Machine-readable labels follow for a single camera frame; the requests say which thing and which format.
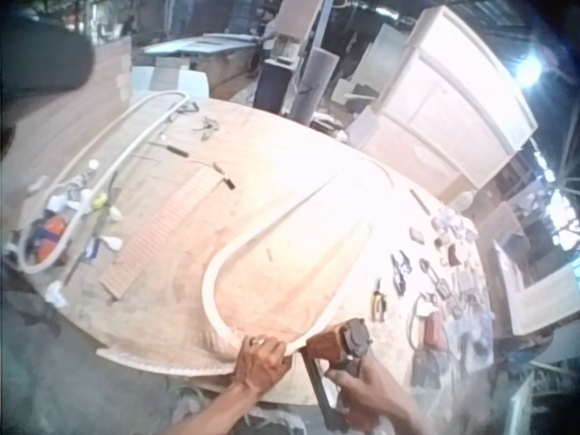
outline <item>wooden workbench top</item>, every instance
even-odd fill
[[[98,159],[101,166],[106,167],[122,152],[129,138],[137,136],[176,99],[162,97],[145,106],[98,146],[89,159]],[[307,188],[313,180],[328,177],[337,168],[352,164],[363,156],[332,138],[270,113],[215,100],[202,101],[199,107],[199,113],[178,116],[164,132],[165,141],[189,152],[190,159],[144,144],[136,151],[139,157],[127,163],[116,182],[116,186],[121,188],[116,206],[123,213],[123,220],[108,225],[104,234],[130,240],[199,169],[199,165],[190,160],[218,162],[236,183],[237,189],[231,191],[225,184],[219,184],[179,226],[179,230],[165,241],[163,248],[121,300],[113,302],[99,283],[102,273],[115,257],[106,249],[102,249],[92,263],[81,264],[71,283],[63,289],[67,305],[61,311],[74,324],[105,347],[146,357],[159,364],[187,365],[194,354],[192,350],[202,345],[204,336],[201,331],[207,325],[205,318],[199,315],[200,288],[211,257],[285,198]],[[207,141],[201,141],[201,135],[191,131],[201,126],[204,116],[217,120],[220,125],[219,131]],[[439,201],[394,171],[390,174],[391,180],[384,186],[368,187],[376,203],[391,211],[381,223],[382,239],[376,244],[375,261],[369,264],[359,291],[346,296],[334,320],[339,322],[355,316],[368,318],[376,279],[383,277],[388,294],[386,322],[374,324],[369,321],[367,324],[374,352],[393,375],[404,382],[409,376],[413,354],[405,333],[406,323],[421,287],[431,285],[419,268],[419,259],[430,260],[440,276],[446,276],[446,271],[439,267],[440,255],[431,243],[436,235],[430,217],[409,189],[413,188],[420,195],[431,213],[441,207]],[[362,169],[350,177],[354,182],[359,178],[363,183],[368,174],[366,169]],[[349,207],[353,207],[340,195],[334,201],[341,202],[328,209],[324,209],[323,202],[318,203],[318,207],[322,207],[318,211],[338,216],[347,214]],[[89,217],[83,230],[74,238],[71,258],[76,258],[76,253],[84,250],[95,218]],[[410,240],[409,227],[423,233],[427,240],[425,246]],[[299,244],[300,237],[304,236],[297,234],[295,242]],[[272,248],[262,260],[256,261],[271,262],[277,255],[284,257],[283,248],[279,246],[278,249],[282,249],[279,254]],[[392,287],[390,253],[400,249],[410,258],[413,267],[412,274],[407,277],[408,290],[404,297],[398,297],[394,288],[389,288]],[[62,279],[69,266],[64,271],[54,269],[50,274],[34,275],[32,279],[43,293],[54,279]],[[284,264],[281,267],[278,273],[284,272]],[[254,264],[254,268],[259,271],[260,265]],[[246,285],[252,284],[251,275],[244,275],[244,280]],[[281,286],[274,278],[271,283],[264,290],[271,292],[270,303],[275,303],[276,291]],[[243,302],[243,295],[236,303],[240,301]],[[209,387],[218,388],[218,384],[204,382]],[[266,399],[314,403],[310,382],[299,358],[295,358],[293,370]]]

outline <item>human hand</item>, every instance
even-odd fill
[[[369,417],[376,412],[391,419],[394,426],[412,426],[401,433],[422,433],[417,429],[422,424],[418,423],[419,414],[411,396],[371,353],[361,359],[358,378],[335,370],[325,376],[341,388],[340,394],[348,408],[344,417],[353,428],[364,429],[358,427],[358,422],[371,421]]]
[[[292,366],[284,357],[286,344],[274,337],[246,336],[242,342],[234,371],[234,383],[244,385],[259,399],[279,383]]]

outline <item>scrap wood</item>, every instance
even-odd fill
[[[221,180],[213,169],[202,167],[145,223],[101,277],[101,283],[114,297],[123,297],[171,232]]]

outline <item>screwdriver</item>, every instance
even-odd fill
[[[189,157],[189,153],[184,151],[184,150],[180,150],[177,147],[174,147],[173,145],[166,145],[164,143],[157,143],[157,142],[149,142],[151,145],[154,145],[156,147],[162,147],[164,149],[166,149],[169,152],[172,152],[173,154],[177,154],[180,157]]]

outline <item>nail gun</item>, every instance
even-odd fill
[[[314,388],[314,395],[323,414],[324,425],[330,431],[345,433],[350,429],[340,411],[349,404],[337,394],[336,387],[324,378],[318,360],[329,362],[332,370],[345,370],[351,376],[358,377],[361,368],[360,359],[369,352],[371,343],[371,336],[364,320],[352,319],[310,337],[306,340],[306,346],[300,349]],[[368,420],[376,421],[378,425],[379,416],[369,415]]]

